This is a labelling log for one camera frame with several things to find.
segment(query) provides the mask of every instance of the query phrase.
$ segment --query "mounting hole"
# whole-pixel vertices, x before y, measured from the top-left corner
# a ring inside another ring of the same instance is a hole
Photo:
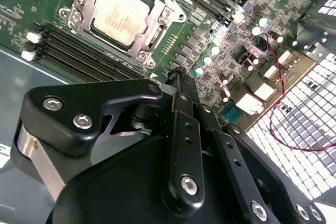
[[[242,166],[242,164],[236,159],[234,159],[233,162],[235,162],[236,166],[238,166],[238,167]]]
[[[191,140],[190,137],[186,137],[184,140],[189,144],[193,144],[193,141]]]
[[[180,97],[183,101],[186,101],[186,102],[188,101],[188,97],[186,97],[185,95],[180,94]]]
[[[185,126],[186,126],[188,129],[191,129],[191,128],[192,128],[192,125],[189,124],[189,123],[185,123]]]
[[[231,143],[226,142],[226,145],[227,145],[230,149],[233,149],[233,145],[231,145]]]

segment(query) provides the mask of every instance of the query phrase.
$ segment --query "gray surface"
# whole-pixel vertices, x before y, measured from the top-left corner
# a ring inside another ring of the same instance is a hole
[[[11,146],[24,94],[38,86],[68,83],[65,78],[36,63],[28,63],[0,46],[0,143]],[[115,137],[96,145],[92,163],[131,146],[141,135]],[[15,224],[42,224],[54,203],[46,187],[13,165],[0,170],[0,221]]]

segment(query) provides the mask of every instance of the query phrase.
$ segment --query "blue component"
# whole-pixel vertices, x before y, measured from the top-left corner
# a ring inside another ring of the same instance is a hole
[[[236,123],[243,114],[244,114],[243,110],[238,108],[232,102],[222,111],[221,116],[228,119],[230,123]]]

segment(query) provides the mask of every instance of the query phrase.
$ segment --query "silver metal bar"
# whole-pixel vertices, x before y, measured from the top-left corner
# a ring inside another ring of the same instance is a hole
[[[17,147],[23,155],[29,157],[41,179],[47,186],[54,201],[65,187],[65,182],[50,160],[41,142],[30,135],[24,126],[21,127]]]

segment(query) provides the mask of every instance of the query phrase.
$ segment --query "capacitor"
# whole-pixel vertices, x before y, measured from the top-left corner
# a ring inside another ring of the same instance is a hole
[[[196,76],[201,76],[204,73],[203,68],[200,67],[200,66],[196,66],[194,69],[195,69],[195,75]]]
[[[261,28],[259,26],[255,26],[252,28],[252,34],[253,36],[259,36],[261,34]]]
[[[253,63],[253,65],[259,64],[259,59],[255,55],[251,55],[249,60]]]
[[[275,40],[277,43],[283,42],[284,38],[280,34],[276,33],[275,31],[270,31],[271,38]]]
[[[221,80],[221,83],[224,84],[224,85],[227,85],[229,83],[228,79],[226,78],[226,76],[223,73],[221,73],[219,75],[219,79]]]
[[[208,45],[208,49],[210,50],[211,55],[219,55],[220,49],[215,43],[210,43]]]
[[[212,58],[209,55],[203,57],[203,63],[207,66],[210,66],[212,63]]]
[[[293,47],[296,47],[298,45],[298,41],[294,39],[293,37],[286,38],[286,42]]]
[[[224,92],[224,90],[222,90],[220,94],[221,94],[220,97],[222,98],[223,102],[228,102],[229,101],[229,98],[227,97],[227,95]]]
[[[251,64],[251,62],[249,62],[248,60],[246,60],[244,62],[244,66],[248,71],[252,71],[253,70],[253,65]]]
[[[260,27],[268,27],[269,26],[269,21],[268,21],[267,18],[262,17],[262,18],[259,18],[258,24],[259,24]]]

